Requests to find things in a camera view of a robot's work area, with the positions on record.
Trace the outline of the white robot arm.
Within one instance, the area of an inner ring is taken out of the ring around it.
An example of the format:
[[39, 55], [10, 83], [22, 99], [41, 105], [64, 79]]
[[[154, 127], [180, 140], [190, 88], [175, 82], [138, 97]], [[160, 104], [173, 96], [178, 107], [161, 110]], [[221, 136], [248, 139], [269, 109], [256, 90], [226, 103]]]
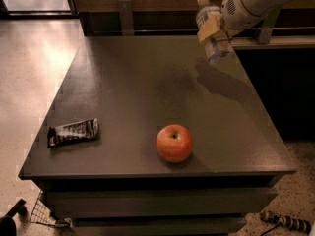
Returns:
[[208, 5], [209, 0], [197, 0], [198, 39], [204, 43], [220, 30], [229, 38], [254, 27], [265, 19], [270, 10], [290, 0], [222, 0], [220, 7]]

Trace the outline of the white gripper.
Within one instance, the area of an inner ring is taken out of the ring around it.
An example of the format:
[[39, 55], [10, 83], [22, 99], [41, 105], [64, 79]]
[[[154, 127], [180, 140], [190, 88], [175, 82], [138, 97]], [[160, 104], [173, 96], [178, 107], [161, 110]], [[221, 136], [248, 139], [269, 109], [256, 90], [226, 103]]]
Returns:
[[259, 23], [263, 16], [257, 9], [259, 0], [223, 0], [221, 14], [198, 15], [196, 17], [198, 26], [198, 40], [203, 44], [221, 30], [222, 17], [224, 25], [228, 28], [226, 32], [229, 39], [233, 39], [242, 30], [253, 27]]

